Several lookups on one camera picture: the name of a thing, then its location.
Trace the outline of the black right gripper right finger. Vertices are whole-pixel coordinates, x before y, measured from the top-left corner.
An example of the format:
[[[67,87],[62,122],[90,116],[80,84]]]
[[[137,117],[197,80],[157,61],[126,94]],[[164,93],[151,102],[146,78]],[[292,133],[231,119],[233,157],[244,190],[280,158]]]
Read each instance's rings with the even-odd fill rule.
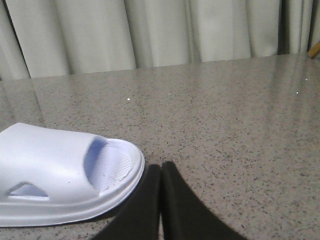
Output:
[[[162,164],[161,215],[166,240],[245,239],[198,199],[171,161]]]

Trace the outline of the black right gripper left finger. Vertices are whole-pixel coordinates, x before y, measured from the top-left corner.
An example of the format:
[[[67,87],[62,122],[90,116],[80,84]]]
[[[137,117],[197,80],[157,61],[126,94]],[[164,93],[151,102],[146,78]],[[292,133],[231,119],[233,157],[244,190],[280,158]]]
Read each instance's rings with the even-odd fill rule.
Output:
[[[135,191],[94,240],[157,240],[159,237],[161,167],[151,164]]]

